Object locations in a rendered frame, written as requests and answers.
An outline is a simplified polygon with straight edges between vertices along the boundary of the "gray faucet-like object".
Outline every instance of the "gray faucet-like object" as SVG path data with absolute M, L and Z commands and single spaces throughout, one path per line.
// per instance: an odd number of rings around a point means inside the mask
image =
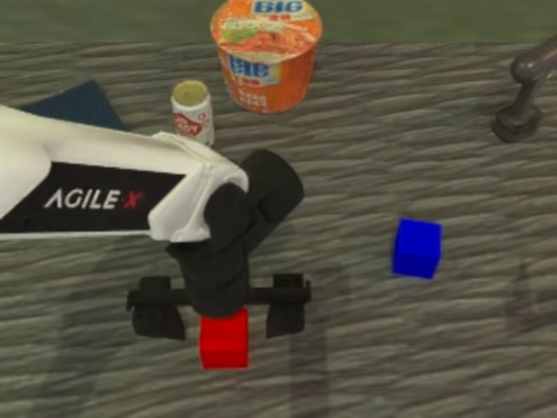
M 492 128 L 505 142 L 518 142 L 533 135 L 542 113 L 534 100 L 540 87 L 557 68 L 557 35 L 514 59 L 511 75 L 521 84 L 514 102 L 497 114 Z

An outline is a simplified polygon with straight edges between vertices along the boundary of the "agile-x logo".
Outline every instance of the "agile-x logo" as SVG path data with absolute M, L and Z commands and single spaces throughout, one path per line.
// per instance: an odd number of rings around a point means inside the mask
M 87 209 L 105 210 L 136 209 L 144 198 L 143 192 L 122 192 L 118 189 L 103 191 L 101 189 L 60 188 L 46 201 L 44 209 Z

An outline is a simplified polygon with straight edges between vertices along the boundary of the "white and red can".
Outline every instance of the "white and red can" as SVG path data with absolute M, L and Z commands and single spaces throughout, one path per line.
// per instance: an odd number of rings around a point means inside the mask
M 198 80 L 184 80 L 174 87 L 171 96 L 176 133 L 207 146 L 215 143 L 211 94 Z

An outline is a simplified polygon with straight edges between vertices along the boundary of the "cube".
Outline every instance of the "cube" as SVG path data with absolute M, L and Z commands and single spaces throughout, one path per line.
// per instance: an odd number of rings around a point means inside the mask
M 198 340 L 203 369 L 247 368 L 249 318 L 246 308 L 229 318 L 201 317 Z
M 401 219 L 393 248 L 393 274 L 432 279 L 441 260 L 442 225 Z

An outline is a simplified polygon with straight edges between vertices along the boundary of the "dark blue cloth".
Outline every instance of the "dark blue cloth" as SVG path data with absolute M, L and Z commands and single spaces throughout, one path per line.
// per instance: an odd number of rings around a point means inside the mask
M 112 107 L 103 88 L 95 80 L 38 102 L 26 104 L 21 109 L 47 118 L 129 131 Z

